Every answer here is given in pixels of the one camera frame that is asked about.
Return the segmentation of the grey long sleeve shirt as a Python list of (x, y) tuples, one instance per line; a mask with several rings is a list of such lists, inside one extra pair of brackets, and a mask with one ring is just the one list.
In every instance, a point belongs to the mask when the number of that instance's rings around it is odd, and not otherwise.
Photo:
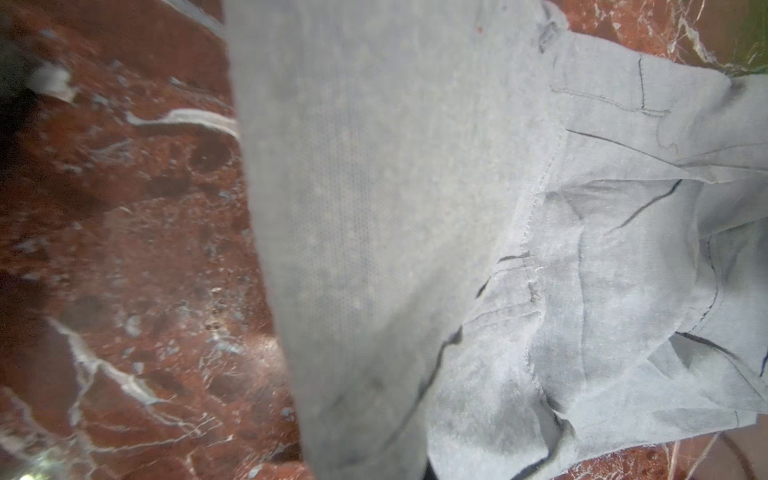
[(767, 411), (767, 79), (547, 1), (228, 1), (318, 479), (549, 479)]

